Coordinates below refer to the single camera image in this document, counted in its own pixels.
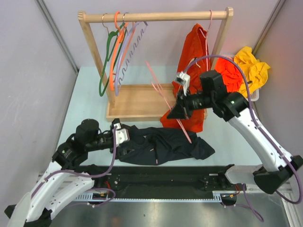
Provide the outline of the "green hanger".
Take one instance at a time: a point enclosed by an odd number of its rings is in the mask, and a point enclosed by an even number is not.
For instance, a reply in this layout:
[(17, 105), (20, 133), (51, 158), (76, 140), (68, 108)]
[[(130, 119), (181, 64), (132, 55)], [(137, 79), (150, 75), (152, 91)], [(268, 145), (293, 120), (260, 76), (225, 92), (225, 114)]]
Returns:
[[(119, 27), (123, 28), (122, 25), (125, 26), (125, 23), (123, 22)], [(117, 35), (118, 35), (117, 29), (115, 31), (110, 32), (108, 27), (104, 25), (103, 21), (102, 21), (102, 26), (104, 26), (107, 29), (108, 34), (107, 34), (107, 42), (106, 42), (106, 55), (105, 55), (105, 60), (104, 60), (103, 69), (101, 72), (99, 87), (98, 87), (98, 92), (100, 97), (104, 96), (109, 86), (109, 68), (113, 57), (114, 44), (117, 41)]]

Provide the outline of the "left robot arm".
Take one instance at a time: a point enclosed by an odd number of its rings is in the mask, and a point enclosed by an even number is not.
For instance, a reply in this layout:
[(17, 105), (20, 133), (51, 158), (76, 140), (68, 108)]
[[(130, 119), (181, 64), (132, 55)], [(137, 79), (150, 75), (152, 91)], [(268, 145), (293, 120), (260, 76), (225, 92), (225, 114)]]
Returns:
[(113, 167), (111, 163), (104, 173), (98, 173), (90, 165), (85, 172), (78, 167), (91, 151), (113, 149), (118, 146), (117, 133), (121, 128), (119, 119), (114, 119), (110, 129), (99, 131), (99, 123), (86, 119), (75, 133), (61, 144), (52, 157), (45, 173), (34, 188), (26, 193), (16, 205), (9, 205), (5, 214), (9, 227), (48, 227), (52, 220), (77, 196), (91, 189), (99, 189), (105, 183), (104, 176)]

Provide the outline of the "orange-red hanging shorts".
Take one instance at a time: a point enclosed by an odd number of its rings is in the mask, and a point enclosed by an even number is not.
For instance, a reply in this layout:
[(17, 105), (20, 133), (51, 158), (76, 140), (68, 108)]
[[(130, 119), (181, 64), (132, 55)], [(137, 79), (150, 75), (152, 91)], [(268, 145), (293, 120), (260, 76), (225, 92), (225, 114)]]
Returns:
[[(191, 94), (202, 90), (200, 75), (211, 67), (210, 63), (207, 63), (208, 60), (204, 59), (196, 62), (188, 70), (186, 69), (193, 60), (206, 55), (206, 33), (201, 25), (196, 24), (193, 26), (186, 36), (178, 64), (177, 72), (183, 71), (190, 76), (189, 91)], [(205, 111), (202, 109), (194, 111), (190, 119), (181, 120), (181, 122), (187, 131), (198, 133), (203, 131), (204, 119)]]

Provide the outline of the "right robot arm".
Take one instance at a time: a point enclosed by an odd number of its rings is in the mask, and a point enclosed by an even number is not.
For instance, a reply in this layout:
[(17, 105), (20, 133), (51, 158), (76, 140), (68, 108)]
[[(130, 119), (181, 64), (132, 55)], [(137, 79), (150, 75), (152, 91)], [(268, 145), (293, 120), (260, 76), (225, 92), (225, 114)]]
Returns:
[(239, 92), (227, 91), (220, 73), (207, 71), (201, 74), (200, 81), (202, 90), (191, 94), (190, 76), (177, 74), (175, 82), (183, 88), (167, 118), (189, 119), (194, 111), (211, 108), (243, 136), (262, 162), (259, 166), (230, 166), (219, 176), (219, 186), (229, 190), (238, 183), (255, 184), (267, 194), (275, 193), (302, 167), (302, 157), (291, 155), (279, 145), (250, 110), (247, 99)]

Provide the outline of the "lilac notched hanger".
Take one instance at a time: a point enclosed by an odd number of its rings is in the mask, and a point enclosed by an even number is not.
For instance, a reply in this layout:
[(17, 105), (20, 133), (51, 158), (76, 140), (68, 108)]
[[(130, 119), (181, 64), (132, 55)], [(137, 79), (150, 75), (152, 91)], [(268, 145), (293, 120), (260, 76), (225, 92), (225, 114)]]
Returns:
[[(134, 36), (134, 33), (136, 31), (136, 28), (139, 24), (144, 23), (145, 27), (141, 28), (139, 35), (137, 36), (136, 40), (134, 41), (134, 43), (131, 45), (132, 42), (132, 38)], [(117, 60), (117, 67), (116, 67), (116, 75), (114, 78), (114, 91), (115, 91), (115, 96), (119, 95), (121, 86), (122, 86), (122, 82), (124, 80), (125, 77), (125, 72), (130, 64), (130, 60), (132, 58), (132, 56), (134, 55), (135, 50), (137, 49), (139, 42), (142, 39), (142, 36), (144, 34), (144, 32), (146, 31), (148, 27), (148, 23), (147, 22), (135, 22), (131, 29), (126, 33), (122, 47), (121, 47), (121, 51), (118, 55), (118, 60)]]

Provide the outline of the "wooden clothes rack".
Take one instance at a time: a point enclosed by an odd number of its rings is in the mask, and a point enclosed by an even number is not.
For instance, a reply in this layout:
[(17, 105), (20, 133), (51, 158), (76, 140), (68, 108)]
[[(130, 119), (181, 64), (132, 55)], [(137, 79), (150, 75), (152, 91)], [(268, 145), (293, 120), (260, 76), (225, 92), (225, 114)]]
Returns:
[[(87, 14), (78, 12), (78, 20), (89, 46), (92, 58), (97, 67), (101, 83), (105, 85), (108, 76), (103, 73), (105, 64), (102, 62), (98, 47), (90, 27), (91, 23), (118, 22), (154, 22), (154, 21), (192, 21), (192, 20), (220, 20), (221, 25), (213, 47), (213, 53), (219, 54), (233, 17), (233, 8), (227, 7), (224, 11), (198, 12), (162, 12), (162, 13), (131, 13), (125, 16), (115, 14)], [(156, 94), (152, 85), (137, 84), (123, 85), (121, 94), (116, 96), (114, 91), (106, 88), (108, 97), (106, 119), (120, 118), (123, 121), (158, 121), (167, 111), (167, 106)]]

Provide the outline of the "orange hanger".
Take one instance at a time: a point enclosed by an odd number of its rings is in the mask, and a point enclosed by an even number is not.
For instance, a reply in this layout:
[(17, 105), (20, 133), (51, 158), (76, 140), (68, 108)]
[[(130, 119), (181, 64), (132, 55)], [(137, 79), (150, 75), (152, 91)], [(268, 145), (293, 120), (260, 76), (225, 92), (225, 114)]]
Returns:
[(114, 69), (116, 66), (116, 61), (117, 61), (117, 57), (118, 57), (118, 48), (122, 47), (122, 44), (124, 42), (124, 38), (125, 38), (125, 33), (126, 33), (126, 28), (124, 27), (124, 25), (122, 25), (123, 28), (118, 26), (117, 23), (117, 17), (120, 14), (120, 11), (117, 11), (115, 13), (115, 18), (114, 18), (114, 24), (115, 27), (118, 31), (118, 35), (117, 35), (117, 41), (114, 44), (114, 50), (113, 50), (113, 57), (110, 63), (110, 68), (109, 68), (109, 88), (110, 91), (114, 91), (114, 80), (115, 80), (115, 73), (114, 73)]

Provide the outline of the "black shorts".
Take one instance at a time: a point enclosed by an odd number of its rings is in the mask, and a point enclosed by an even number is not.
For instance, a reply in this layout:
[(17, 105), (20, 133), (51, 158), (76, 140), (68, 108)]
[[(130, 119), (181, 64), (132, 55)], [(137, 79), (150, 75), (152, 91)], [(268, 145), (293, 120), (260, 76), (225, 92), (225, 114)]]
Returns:
[(116, 159), (121, 162), (158, 166), (169, 161), (195, 158), (204, 160), (215, 150), (195, 132), (188, 131), (189, 139), (181, 129), (126, 126), (130, 140), (118, 146)]

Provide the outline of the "pink wire hanger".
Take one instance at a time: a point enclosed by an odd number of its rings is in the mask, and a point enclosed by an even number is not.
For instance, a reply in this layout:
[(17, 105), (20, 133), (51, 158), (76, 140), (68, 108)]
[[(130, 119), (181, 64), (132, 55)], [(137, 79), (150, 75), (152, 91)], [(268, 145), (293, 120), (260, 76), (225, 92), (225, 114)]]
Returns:
[[(172, 110), (172, 106), (169, 104), (167, 98), (165, 97), (165, 95), (163, 94), (163, 87), (162, 85), (159, 83), (158, 78), (156, 77), (153, 69), (151, 68), (150, 64), (145, 61), (147, 68), (149, 69), (153, 81), (151, 80), (151, 85), (153, 86), (153, 88), (155, 89), (155, 91), (164, 99), (165, 103), (167, 104), (169, 110)], [(176, 119), (176, 121), (178, 122), (179, 126), (181, 127), (181, 130), (183, 131), (185, 137), (187, 138), (188, 142), (191, 144), (192, 140), (190, 139), (190, 136), (188, 135), (186, 129), (184, 128), (182, 122), (179, 119)]]

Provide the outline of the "orange garment in basket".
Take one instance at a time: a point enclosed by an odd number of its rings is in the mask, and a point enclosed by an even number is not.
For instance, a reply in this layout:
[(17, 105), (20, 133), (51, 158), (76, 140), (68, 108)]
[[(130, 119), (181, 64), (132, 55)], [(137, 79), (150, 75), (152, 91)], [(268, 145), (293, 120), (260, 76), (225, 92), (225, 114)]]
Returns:
[(222, 75), (227, 92), (239, 91), (243, 82), (243, 77), (231, 62), (226, 59), (218, 58), (215, 70)]

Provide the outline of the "yellow garment in basket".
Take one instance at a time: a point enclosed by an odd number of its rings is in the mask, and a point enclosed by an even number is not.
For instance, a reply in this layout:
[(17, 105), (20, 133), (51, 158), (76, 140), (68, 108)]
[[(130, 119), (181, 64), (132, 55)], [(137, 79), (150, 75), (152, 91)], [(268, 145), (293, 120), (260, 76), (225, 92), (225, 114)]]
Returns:
[(245, 46), (235, 56), (234, 62), (243, 71), (250, 94), (264, 86), (268, 80), (270, 66), (266, 62), (261, 62), (252, 54), (252, 48)]

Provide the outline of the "white plastic basket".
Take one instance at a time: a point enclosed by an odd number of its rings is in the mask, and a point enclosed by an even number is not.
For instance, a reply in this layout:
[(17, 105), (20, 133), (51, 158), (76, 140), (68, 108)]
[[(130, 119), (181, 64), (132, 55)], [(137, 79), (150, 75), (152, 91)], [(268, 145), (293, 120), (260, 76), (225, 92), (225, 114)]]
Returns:
[(254, 92), (250, 95), (251, 101), (256, 102), (259, 99), (259, 89), (256, 89)]

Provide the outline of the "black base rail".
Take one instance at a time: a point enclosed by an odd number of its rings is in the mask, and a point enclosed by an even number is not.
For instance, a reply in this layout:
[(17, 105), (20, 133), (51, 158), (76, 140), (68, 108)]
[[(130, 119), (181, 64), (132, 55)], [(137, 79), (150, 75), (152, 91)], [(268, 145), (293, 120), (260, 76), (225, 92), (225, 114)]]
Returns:
[(109, 188), (117, 199), (210, 199), (214, 191), (238, 194), (241, 184), (225, 177), (227, 166), (116, 166), (96, 178), (94, 188)]

